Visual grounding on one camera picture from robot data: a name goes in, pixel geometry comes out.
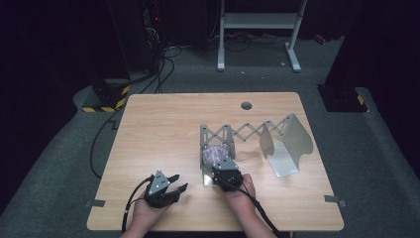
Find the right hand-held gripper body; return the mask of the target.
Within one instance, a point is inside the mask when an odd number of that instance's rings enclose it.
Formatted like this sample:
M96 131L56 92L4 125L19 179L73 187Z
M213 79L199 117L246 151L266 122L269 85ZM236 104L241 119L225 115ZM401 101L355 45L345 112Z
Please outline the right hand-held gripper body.
M224 192L236 191L242 185L244 178L237 164L230 158L222 159L212 166L212 180Z

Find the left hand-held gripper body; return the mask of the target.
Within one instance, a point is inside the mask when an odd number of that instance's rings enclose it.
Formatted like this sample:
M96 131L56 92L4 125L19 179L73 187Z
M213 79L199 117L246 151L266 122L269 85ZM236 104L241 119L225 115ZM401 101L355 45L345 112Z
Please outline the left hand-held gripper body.
M180 196L169 196L167 189L171 183L160 170L157 170L152 182L147 186L144 199L153 208L163 208L179 201Z

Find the striped purple-white cloth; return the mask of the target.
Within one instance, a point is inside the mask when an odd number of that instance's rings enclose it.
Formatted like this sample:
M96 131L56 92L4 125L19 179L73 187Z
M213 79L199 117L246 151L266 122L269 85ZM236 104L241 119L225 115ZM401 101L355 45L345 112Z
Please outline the striped purple-white cloth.
M209 168L228 156L229 149L227 145L209 145L202 152L203 164Z

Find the expandable grey metal bookend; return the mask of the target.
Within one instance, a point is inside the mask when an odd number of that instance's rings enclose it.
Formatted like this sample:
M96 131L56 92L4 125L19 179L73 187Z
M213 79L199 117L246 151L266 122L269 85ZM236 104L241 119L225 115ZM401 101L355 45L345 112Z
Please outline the expandable grey metal bookend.
M255 127L246 123L234 129L225 124L218 130L207 125L200 126L200 170L205 187L215 184L212 180L212 167L203 164L202 152L209 145L227 145L229 156L236 159L235 141L247 142L258 138L263 157L269 162L277 178L285 178L299 172L299 161L303 155L314 150L312 138L298 117L291 113L280 122L266 120Z

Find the person's right hand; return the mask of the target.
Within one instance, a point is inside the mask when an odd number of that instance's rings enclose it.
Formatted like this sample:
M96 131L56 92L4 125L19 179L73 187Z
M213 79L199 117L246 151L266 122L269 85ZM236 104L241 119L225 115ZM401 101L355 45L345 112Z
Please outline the person's right hand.
M253 179L249 174L244 174L241 189L247 191L251 196L256 195ZM235 214L243 215L255 212L255 206L252 201L239 190L225 192L224 196L227 199L229 207Z

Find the person's left hand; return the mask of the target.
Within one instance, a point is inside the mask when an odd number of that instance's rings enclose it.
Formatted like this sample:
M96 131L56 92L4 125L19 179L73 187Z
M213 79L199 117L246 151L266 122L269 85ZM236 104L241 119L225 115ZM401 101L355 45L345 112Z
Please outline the person's left hand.
M168 209L169 206L153 208L143 199L138 200L135 204L132 223L129 230L150 231Z

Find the black-yellow striped stand base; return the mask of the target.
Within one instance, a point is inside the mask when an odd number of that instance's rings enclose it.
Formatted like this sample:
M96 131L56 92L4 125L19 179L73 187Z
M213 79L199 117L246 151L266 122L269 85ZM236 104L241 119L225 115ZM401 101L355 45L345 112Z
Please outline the black-yellow striped stand base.
M84 112L115 112L125 104L130 81L128 79L104 79L89 88L82 103Z

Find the black stand base yellow mark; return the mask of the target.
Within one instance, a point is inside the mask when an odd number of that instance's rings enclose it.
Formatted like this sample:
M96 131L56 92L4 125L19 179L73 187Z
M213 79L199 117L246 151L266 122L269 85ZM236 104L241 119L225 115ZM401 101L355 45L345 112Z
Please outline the black stand base yellow mark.
M318 84L317 89L328 112L362 113L368 111L364 99L354 88L340 90Z

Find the black equipment rack red light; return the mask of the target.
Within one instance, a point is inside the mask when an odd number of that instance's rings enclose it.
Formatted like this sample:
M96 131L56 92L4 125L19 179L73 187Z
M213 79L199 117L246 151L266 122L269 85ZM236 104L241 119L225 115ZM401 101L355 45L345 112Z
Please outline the black equipment rack red light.
M158 0L142 0L142 16L149 55L151 58L147 71L155 73L158 71L161 57L161 26Z

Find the white metal stand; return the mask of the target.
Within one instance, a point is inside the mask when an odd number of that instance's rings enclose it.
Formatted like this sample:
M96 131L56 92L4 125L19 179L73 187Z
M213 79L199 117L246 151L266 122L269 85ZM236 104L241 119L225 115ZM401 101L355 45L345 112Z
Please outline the white metal stand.
M297 35L303 20L308 0L300 0L296 13L226 13L225 0L220 0L219 47L217 70L225 69L225 30L226 29L263 29L291 30L289 42L284 43L292 70L300 72L301 66L294 51Z

